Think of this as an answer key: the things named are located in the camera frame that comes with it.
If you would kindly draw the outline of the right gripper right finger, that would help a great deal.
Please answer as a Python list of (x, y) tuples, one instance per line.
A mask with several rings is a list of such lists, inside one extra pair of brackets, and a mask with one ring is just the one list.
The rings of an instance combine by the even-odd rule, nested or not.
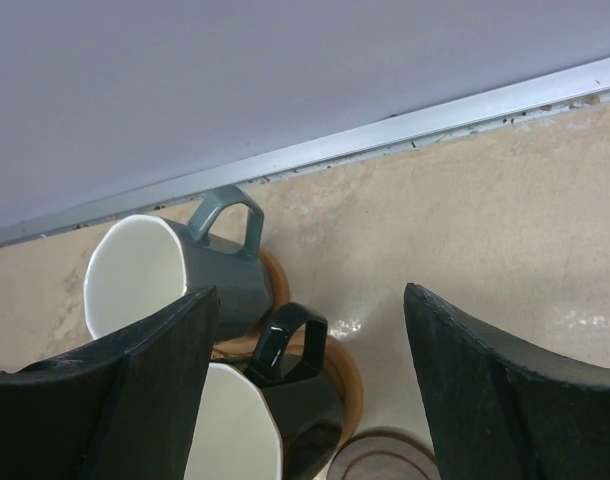
[(404, 315), (444, 479), (610, 479), (610, 369), (538, 347), (410, 283)]

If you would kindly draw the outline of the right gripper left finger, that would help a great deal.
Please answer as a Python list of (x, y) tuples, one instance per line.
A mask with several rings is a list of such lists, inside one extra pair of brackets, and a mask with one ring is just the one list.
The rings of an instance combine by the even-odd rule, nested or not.
[(215, 341), (212, 287), (0, 371), (0, 479), (180, 479)]

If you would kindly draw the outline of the light wooden coaster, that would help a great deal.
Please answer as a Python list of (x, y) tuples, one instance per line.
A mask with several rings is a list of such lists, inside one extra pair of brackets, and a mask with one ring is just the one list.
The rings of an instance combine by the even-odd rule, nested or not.
[(331, 335), (328, 335), (326, 340), (323, 372), (333, 384), (344, 406), (345, 420), (336, 446), (339, 450), (351, 439), (359, 425), (363, 413), (364, 390), (354, 359)]
[(273, 305), (246, 335), (216, 343), (212, 349), (212, 361), (230, 361), (249, 357), (263, 332), (269, 315), (291, 300), (290, 285), (286, 273), (278, 260), (267, 250), (260, 249), (260, 259), (268, 274)]

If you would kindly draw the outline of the teal grey mug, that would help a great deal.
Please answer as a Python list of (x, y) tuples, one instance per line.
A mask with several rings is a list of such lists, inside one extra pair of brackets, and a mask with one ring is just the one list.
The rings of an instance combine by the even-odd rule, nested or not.
[[(247, 209), (241, 243), (211, 232), (235, 205)], [(145, 214), (120, 220), (94, 250), (85, 274), (91, 337), (104, 337), (206, 286), (216, 287), (220, 301), (217, 340), (248, 334), (274, 304), (260, 255), (263, 224), (261, 207), (234, 185), (207, 192), (185, 224)]]

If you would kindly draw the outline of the black mug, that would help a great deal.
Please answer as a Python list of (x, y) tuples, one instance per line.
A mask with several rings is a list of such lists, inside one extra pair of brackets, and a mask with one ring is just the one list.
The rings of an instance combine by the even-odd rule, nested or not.
[(345, 423), (323, 371), (324, 317), (296, 302), (267, 319), (252, 354), (210, 364), (187, 479), (311, 479)]

